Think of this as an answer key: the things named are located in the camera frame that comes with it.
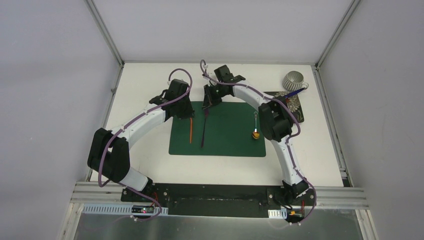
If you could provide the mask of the blue plastic knife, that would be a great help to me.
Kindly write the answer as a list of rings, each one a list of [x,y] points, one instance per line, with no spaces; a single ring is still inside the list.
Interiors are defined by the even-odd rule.
[[[290,92],[290,93],[288,93],[288,94],[284,95],[283,97],[284,97],[284,98],[286,98],[286,99],[287,99],[287,98],[291,98],[291,97],[293,97],[293,96],[295,96],[295,95],[299,94],[300,92],[302,92],[302,91],[304,91],[304,90],[306,90],[306,88],[305,88],[305,87],[300,88],[300,89],[295,90],[295,91],[292,91],[292,92]]]

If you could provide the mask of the gold copper spoon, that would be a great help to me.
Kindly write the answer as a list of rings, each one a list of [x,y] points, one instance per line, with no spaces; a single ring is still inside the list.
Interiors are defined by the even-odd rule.
[[[258,140],[260,138],[260,133],[258,132],[258,112],[255,111],[253,115],[254,115],[254,131],[252,132],[252,137],[255,140]]]

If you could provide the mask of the orange plastic fork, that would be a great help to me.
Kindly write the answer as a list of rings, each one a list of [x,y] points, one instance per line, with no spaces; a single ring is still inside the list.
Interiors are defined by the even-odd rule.
[[[192,139],[193,139],[193,118],[191,117],[190,119],[190,125],[189,125],[189,143],[192,143]]]

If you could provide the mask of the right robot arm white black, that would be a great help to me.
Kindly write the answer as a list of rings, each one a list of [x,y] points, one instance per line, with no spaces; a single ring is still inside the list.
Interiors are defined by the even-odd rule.
[[[233,75],[227,65],[215,69],[215,77],[207,73],[205,60],[202,59],[199,65],[202,76],[209,80],[203,87],[202,109],[219,105],[225,96],[238,98],[254,108],[258,113],[262,135],[272,143],[281,166],[284,200],[290,205],[298,204],[310,185],[300,170],[290,143],[291,138],[295,137],[292,128],[299,123],[287,107],[285,98],[259,91],[245,77]]]

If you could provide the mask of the purple metallic fork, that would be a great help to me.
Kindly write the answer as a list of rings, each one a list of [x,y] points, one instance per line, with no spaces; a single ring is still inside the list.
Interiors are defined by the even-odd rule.
[[[204,121],[203,121],[202,138],[201,138],[201,145],[200,145],[201,148],[204,147],[205,134],[206,134],[206,123],[207,123],[207,118],[209,116],[209,109],[205,108],[203,113],[204,113]]]

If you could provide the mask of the black floral square plate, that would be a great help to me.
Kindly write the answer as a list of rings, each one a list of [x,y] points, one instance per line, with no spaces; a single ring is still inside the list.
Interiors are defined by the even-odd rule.
[[[266,91],[265,94],[268,94],[273,97],[284,97],[286,100],[287,108],[292,112],[293,116],[296,117],[298,123],[303,123],[305,121],[302,105],[300,98],[297,94],[290,95],[290,91]]]

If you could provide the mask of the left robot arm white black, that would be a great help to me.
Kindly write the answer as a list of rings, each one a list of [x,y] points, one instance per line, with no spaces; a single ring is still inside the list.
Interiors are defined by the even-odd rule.
[[[190,101],[190,85],[180,79],[170,81],[168,89],[153,97],[145,108],[128,122],[111,130],[99,128],[93,136],[87,165],[100,177],[130,187],[140,202],[152,198],[153,181],[130,164],[130,149],[153,128],[170,118],[194,116]]]

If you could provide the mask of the grey ribbed mug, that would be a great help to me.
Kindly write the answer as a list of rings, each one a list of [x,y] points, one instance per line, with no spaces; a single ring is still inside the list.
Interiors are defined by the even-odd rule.
[[[298,71],[288,72],[282,80],[282,86],[287,91],[291,92],[300,90],[302,88],[305,90],[309,88],[309,84],[305,82],[304,76]]]

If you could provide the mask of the green placemat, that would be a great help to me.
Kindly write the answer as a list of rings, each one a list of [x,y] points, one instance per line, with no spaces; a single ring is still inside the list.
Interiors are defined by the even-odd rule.
[[[265,157],[265,138],[254,139],[254,108],[245,102],[222,102],[209,108],[204,146],[201,148],[204,110],[201,101],[193,101],[192,143],[189,143],[190,119],[173,118],[170,155]]]

